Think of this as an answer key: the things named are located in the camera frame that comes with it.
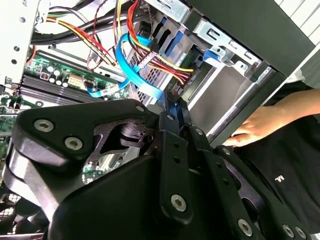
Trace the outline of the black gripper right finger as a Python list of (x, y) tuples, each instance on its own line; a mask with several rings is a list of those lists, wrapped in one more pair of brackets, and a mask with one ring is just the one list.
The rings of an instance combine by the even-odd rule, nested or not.
[(181, 133), (217, 197), (224, 240), (309, 240), (307, 229), (270, 187), (224, 146), (212, 149), (201, 129), (191, 124), (187, 103), (179, 98)]

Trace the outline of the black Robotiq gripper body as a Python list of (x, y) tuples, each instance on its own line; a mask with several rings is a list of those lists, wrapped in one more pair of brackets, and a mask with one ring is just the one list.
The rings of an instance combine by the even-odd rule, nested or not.
[(221, 204), (206, 178), (190, 172), (185, 158), (166, 160), (171, 177), (182, 183), (194, 214), (187, 225), (160, 217), (161, 164), (139, 157), (81, 187), (59, 205), (48, 231), (50, 240), (232, 240)]

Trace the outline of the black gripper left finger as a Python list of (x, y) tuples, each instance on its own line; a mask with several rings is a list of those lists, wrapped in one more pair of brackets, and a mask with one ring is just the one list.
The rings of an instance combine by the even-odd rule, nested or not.
[(187, 206), (191, 190), (182, 183), (166, 184), (171, 179), (166, 160), (188, 161), (187, 142), (180, 136), (178, 101), (168, 94), (162, 100), (160, 113), (134, 99), (26, 110), (13, 128), (7, 165), (28, 186), (51, 223), (63, 200), (88, 185), (81, 178), (85, 164), (136, 147), (140, 154), (128, 163), (139, 157), (160, 162), (160, 217), (187, 225), (193, 218), (193, 207)]

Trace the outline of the person bare hand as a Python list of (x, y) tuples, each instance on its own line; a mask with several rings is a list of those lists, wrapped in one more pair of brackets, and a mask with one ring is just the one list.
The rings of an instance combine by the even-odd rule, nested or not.
[(223, 145), (243, 147), (259, 141), (284, 126), (284, 113), (276, 106), (261, 106), (245, 120)]

